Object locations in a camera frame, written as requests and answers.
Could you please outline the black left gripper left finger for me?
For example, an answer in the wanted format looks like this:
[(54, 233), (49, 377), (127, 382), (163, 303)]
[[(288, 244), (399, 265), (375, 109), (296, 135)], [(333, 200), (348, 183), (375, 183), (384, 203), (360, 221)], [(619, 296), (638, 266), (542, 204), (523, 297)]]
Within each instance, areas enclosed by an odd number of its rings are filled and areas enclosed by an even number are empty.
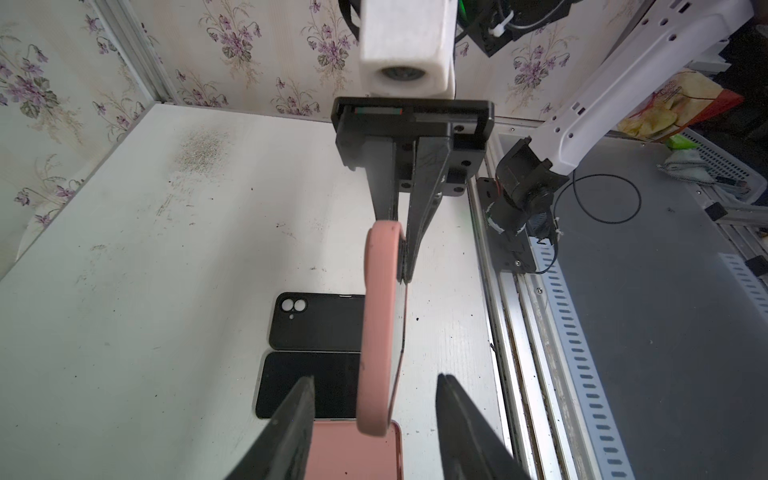
[(301, 377), (226, 479), (303, 479), (314, 420), (314, 379)]

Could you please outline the pink phone case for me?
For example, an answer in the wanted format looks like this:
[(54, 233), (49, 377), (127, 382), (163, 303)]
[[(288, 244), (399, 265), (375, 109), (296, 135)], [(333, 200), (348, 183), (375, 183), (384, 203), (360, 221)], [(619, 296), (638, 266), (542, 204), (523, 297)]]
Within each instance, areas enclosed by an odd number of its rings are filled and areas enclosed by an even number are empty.
[(355, 421), (316, 420), (304, 478), (403, 479), (399, 425), (391, 422), (384, 437), (372, 437)]

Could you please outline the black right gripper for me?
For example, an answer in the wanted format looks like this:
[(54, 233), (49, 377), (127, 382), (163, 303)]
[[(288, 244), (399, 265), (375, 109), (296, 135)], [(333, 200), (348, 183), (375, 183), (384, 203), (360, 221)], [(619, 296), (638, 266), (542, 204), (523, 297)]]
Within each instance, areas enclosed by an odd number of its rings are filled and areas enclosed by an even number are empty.
[(477, 173), (494, 116), (495, 106), (487, 100), (334, 100), (336, 147), (345, 167), (365, 168), (375, 219), (397, 220), (399, 188), (411, 191), (403, 263), (406, 283), (413, 279), (422, 239), (442, 195), (461, 196), (467, 180)]

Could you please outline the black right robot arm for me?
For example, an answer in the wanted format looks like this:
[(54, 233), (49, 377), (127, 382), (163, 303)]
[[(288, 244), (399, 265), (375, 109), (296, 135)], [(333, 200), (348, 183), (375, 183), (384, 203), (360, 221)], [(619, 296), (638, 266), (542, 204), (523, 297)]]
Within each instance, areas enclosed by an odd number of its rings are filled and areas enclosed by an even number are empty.
[[(493, 123), (488, 101), (455, 96), (454, 48), (487, 54), (565, 17), (567, 1), (343, 1), (360, 47), (362, 97), (339, 97), (331, 115), (349, 169), (364, 169), (375, 224), (367, 280), (409, 283), (442, 200), (462, 192)], [(587, 82), (499, 162), (488, 224), (559, 241), (555, 195), (594, 145), (688, 61), (754, 13), (749, 1), (656, 1)]]

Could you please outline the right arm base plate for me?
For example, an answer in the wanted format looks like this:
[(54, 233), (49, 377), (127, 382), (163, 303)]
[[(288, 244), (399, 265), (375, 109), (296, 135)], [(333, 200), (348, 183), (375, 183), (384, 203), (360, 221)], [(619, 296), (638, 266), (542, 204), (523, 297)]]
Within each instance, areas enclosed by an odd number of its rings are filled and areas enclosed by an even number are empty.
[(558, 252), (559, 233), (553, 212), (537, 214), (519, 229), (502, 228), (490, 217), (491, 208), (498, 204), (496, 181), (479, 177), (476, 186), (493, 268), (497, 272), (515, 274), (548, 272), (554, 266)]

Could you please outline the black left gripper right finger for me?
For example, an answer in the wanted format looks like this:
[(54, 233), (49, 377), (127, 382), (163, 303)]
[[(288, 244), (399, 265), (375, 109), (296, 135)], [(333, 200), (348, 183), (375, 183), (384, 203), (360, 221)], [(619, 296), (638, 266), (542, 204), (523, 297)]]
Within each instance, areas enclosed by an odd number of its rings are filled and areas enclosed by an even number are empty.
[(530, 479), (453, 375), (438, 376), (435, 402), (445, 479)]

